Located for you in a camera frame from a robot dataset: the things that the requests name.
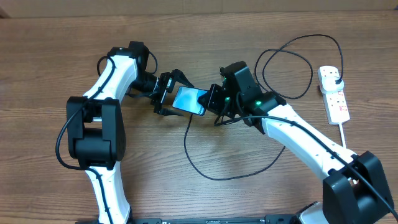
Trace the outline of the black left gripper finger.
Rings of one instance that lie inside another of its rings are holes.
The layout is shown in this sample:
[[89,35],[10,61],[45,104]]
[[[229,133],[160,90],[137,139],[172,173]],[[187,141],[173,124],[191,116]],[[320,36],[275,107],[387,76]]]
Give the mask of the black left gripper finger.
[[166,108],[162,108],[162,109],[158,110],[157,114],[162,115],[162,116],[183,116],[183,114],[181,114],[177,111],[166,109]]
[[174,83],[176,82],[181,83],[182,85],[185,85],[189,88],[195,87],[191,82],[188,81],[188,78],[179,69],[172,70],[172,81]]

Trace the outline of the black smartphone with blue screen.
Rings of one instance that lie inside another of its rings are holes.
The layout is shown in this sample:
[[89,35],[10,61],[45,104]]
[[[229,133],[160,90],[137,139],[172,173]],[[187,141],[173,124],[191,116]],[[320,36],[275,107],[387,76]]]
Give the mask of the black smartphone with blue screen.
[[172,106],[182,111],[203,116],[206,109],[198,102],[198,99],[206,93],[206,90],[180,86]]

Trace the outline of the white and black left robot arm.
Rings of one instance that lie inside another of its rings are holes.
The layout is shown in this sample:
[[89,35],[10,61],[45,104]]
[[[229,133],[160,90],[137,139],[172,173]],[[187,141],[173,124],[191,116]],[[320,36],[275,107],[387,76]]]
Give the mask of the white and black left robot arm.
[[95,223],[134,223],[121,177],[126,151],[121,111],[124,97],[148,97],[154,113],[170,116],[176,112],[163,108],[166,94],[176,83],[192,86],[178,69],[159,77],[148,72],[150,56],[152,52],[143,42],[113,47],[103,56],[106,66],[97,71],[97,82],[83,96],[67,101],[67,121],[61,132],[67,133],[69,154],[78,161],[75,169],[85,171],[93,186],[99,208]]

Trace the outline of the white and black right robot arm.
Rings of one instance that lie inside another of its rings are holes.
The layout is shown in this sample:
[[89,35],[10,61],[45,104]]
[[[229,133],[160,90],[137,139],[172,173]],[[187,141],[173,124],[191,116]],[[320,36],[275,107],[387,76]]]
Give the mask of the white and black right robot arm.
[[198,99],[206,110],[227,116],[224,124],[244,121],[292,151],[321,180],[323,200],[297,212],[291,223],[376,223],[397,216],[380,160],[333,142],[304,121],[272,91],[262,92],[246,63],[220,69],[222,85],[213,84]]

